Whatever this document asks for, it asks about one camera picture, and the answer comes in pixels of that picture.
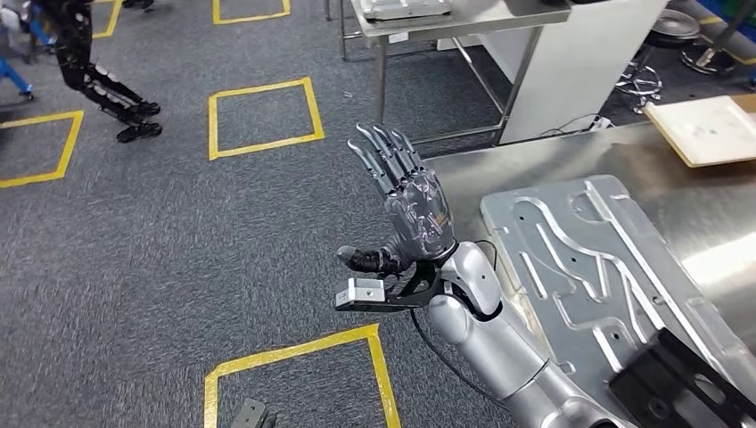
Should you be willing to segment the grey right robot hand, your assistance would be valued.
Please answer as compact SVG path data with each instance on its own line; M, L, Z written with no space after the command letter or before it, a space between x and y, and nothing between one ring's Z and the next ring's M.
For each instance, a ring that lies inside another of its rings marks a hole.
M456 246L456 238L436 172L399 130L364 123L356 129L366 142L350 139L347 146L374 180L395 235L371 250L343 245L337 258L352 271L399 274L418 261L444 257Z

